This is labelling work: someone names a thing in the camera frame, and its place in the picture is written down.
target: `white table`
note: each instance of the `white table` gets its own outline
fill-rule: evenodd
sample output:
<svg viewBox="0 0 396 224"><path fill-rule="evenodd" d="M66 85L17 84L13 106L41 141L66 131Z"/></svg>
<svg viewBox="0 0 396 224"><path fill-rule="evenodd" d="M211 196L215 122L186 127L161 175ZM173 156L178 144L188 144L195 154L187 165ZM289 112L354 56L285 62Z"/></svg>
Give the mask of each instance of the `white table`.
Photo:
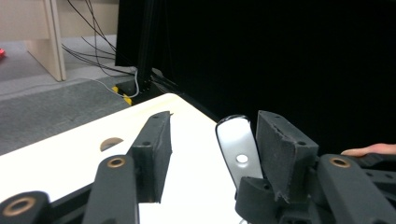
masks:
<svg viewBox="0 0 396 224"><path fill-rule="evenodd" d="M222 158L216 123L174 94L165 94L0 157L0 202L41 190L51 201L90 184L106 157L124 154L149 116L169 110L173 154L162 203L141 203L141 223L239 223L235 187ZM111 137L124 141L102 152Z"/></svg>

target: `red object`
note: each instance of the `red object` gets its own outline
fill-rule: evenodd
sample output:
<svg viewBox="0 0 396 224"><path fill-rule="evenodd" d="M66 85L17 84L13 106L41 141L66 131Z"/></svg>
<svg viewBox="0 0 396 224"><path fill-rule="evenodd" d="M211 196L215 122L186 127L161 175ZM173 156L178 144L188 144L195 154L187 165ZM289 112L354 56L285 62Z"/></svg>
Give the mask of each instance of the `red object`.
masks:
<svg viewBox="0 0 396 224"><path fill-rule="evenodd" d="M3 49L0 49L0 59L3 59L4 57L6 57L6 51Z"/></svg>

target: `black 3d-printed part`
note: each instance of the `black 3d-printed part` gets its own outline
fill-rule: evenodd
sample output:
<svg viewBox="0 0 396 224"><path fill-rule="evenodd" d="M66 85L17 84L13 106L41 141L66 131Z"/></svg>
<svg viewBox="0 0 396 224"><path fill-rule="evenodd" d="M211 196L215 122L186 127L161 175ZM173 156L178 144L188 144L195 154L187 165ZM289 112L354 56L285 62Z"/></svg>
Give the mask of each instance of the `black 3d-printed part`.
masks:
<svg viewBox="0 0 396 224"><path fill-rule="evenodd" d="M337 223L396 223L395 208L353 160L320 157L318 180Z"/></svg>
<svg viewBox="0 0 396 224"><path fill-rule="evenodd" d="M349 157L363 169L396 172L396 155L369 153L362 157Z"/></svg>
<svg viewBox="0 0 396 224"><path fill-rule="evenodd" d="M83 224L138 224L134 160L117 155L103 160L97 169Z"/></svg>
<svg viewBox="0 0 396 224"><path fill-rule="evenodd" d="M163 111L148 119L127 153L134 158L140 203L161 202L171 154L170 112Z"/></svg>
<svg viewBox="0 0 396 224"><path fill-rule="evenodd" d="M0 203L0 223L50 223L50 217L44 216L49 210L49 197L46 193L41 191L20 193Z"/></svg>
<svg viewBox="0 0 396 224"><path fill-rule="evenodd" d="M276 213L282 202L275 202L268 180L245 176L239 184L235 211L248 223L276 224Z"/></svg>
<svg viewBox="0 0 396 224"><path fill-rule="evenodd" d="M285 118L267 111L259 111L256 141L276 200L305 202L304 175L316 161L318 145Z"/></svg>

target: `cable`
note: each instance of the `cable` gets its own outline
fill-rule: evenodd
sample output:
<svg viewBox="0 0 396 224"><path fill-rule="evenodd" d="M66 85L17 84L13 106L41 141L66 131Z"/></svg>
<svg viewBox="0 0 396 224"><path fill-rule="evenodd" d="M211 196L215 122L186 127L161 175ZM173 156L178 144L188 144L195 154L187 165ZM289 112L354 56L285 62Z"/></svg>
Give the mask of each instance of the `cable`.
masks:
<svg viewBox="0 0 396 224"><path fill-rule="evenodd" d="M108 90L111 93L116 94L116 95L118 95L119 97L122 97L122 98L132 98L133 97L133 96L124 96L124 95L118 94L117 92L114 92L113 90L111 90L105 83L103 83L103 82L101 82L99 80L96 80L96 79L87 78L87 77L79 77L79 78L76 78L76 80L77 79L87 79L87 80L90 80L90 81L95 81L95 82L103 85L106 88L106 90Z"/></svg>
<svg viewBox="0 0 396 224"><path fill-rule="evenodd" d="M154 72L151 73L151 81L160 84L162 86L165 86L166 89L170 90L171 92L177 93L178 91L178 85L171 80L167 79L164 76L158 75Z"/></svg>
<svg viewBox="0 0 396 224"><path fill-rule="evenodd" d="M93 29L93 34L94 34L94 46L93 46L92 44L90 44L86 39L84 39L83 37L82 37L82 38L83 38L83 40L84 40L85 42L87 42L91 47L93 47L93 48L95 49L96 63L94 63L93 61L88 60L88 59L86 59L86 58L84 58L84 57L81 57L81 55L85 55L85 56L89 56L89 55L77 53L77 52L75 52L75 51L73 51L73 50L71 50L71 49L68 49L66 46L64 46L64 49L65 49L68 53L70 53L70 54L72 54L73 56L75 56L76 58L82 60L83 62L90 63L90 64L93 64L93 65L96 65L96 66L100 67L100 69L101 69L105 74L107 74L108 76L111 76L109 73L107 73L107 72L104 70L104 69L107 69L107 70L108 70L109 68L106 67L106 66L103 66L102 64L100 64L100 62L99 62L99 56L98 56L98 54L97 54L98 51L102 51L102 52L107 53L107 54L111 54L111 53L105 52L105 51L103 51L103 50L99 50L99 49L97 48L97 35L101 36L101 37L107 42L107 44L113 49L114 52L117 52L117 51L116 51L116 48L107 40L107 38L106 38L104 32L102 31L102 29L101 29L101 27L100 27L100 25L99 25L97 19L95 18L94 13L93 13L93 7L92 7L91 0L85 0L85 3L86 3L86 5L87 5L87 7L88 7L88 9L89 9L89 11L90 11L90 13L91 13L91 15L92 15L92 24L90 24L90 23L88 22L88 20L87 20L87 19L86 19L86 18L74 7L74 5L70 2L70 0L67 0L67 2L68 2L69 5L77 12L77 14L78 14L85 22L87 22L87 24L88 24L89 26L91 26L91 28ZM130 67L130 69L131 69L131 73L122 72L122 71L116 70L116 69L109 69L109 70L119 71L119 72L122 72L122 73L124 73L124 74L132 74L132 73L133 73L133 72L132 72L132 68ZM133 96L129 96L129 97L136 97L136 96L139 94L139 92L140 92L140 90L139 90L139 85L138 85L138 82L137 82L137 69L135 69L134 83L135 83L135 85L136 85L136 93L135 93Z"/></svg>
<svg viewBox="0 0 396 224"><path fill-rule="evenodd" d="M68 47L65 46L65 45L62 45L62 47L63 47L64 49L73 51L74 53L79 54L79 55L84 55L84 56L88 56L88 57L98 57L98 58L101 58L101 59L114 60L114 58L110 58L110 57L106 57L106 56L96 56L96 55L92 55L92 54L88 54L88 53L81 53L81 52L75 51L75 50L73 50L73 49L70 49L70 48L68 48Z"/></svg>

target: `black pole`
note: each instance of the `black pole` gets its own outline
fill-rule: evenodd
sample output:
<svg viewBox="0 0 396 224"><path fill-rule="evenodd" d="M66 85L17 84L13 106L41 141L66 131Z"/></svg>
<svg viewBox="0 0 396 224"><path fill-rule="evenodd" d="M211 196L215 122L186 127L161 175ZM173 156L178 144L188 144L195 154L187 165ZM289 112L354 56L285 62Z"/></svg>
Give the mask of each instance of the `black pole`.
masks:
<svg viewBox="0 0 396 224"><path fill-rule="evenodd" d="M155 54L155 42L159 30L160 14L163 0L146 0L142 36L140 39L137 61L137 84L141 92L150 88L150 76Z"/></svg>

